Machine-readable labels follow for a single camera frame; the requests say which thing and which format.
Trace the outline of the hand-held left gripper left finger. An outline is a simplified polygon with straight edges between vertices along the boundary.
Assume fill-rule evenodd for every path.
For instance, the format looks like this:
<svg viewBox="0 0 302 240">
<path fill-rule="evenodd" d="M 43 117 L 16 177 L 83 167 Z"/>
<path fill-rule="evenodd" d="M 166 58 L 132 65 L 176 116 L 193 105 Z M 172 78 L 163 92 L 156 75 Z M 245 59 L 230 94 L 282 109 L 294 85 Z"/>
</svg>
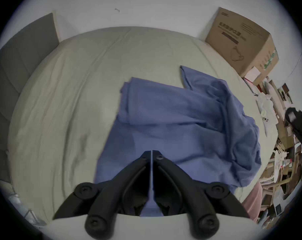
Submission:
<svg viewBox="0 0 302 240">
<path fill-rule="evenodd" d="M 123 168 L 111 180 L 100 183 L 83 182 L 66 198 L 53 220 L 87 215 L 85 231 L 98 240 L 110 239 L 118 212 L 135 215 L 134 208 L 125 208 L 123 198 L 142 174 L 149 183 L 151 151 L 145 151 L 138 159 Z"/>
</svg>

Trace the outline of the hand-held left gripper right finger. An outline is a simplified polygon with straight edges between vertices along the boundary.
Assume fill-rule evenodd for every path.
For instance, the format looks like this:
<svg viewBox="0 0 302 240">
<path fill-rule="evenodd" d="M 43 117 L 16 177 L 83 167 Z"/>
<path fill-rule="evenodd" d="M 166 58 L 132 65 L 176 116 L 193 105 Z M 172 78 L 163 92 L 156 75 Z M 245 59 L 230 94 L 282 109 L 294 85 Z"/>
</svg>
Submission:
<svg viewBox="0 0 302 240">
<path fill-rule="evenodd" d="M 208 239 L 218 232 L 217 214 L 249 219 L 227 184 L 194 180 L 157 150 L 153 150 L 153 187 L 154 200 L 164 216 L 188 214 L 196 239 Z"/>
</svg>

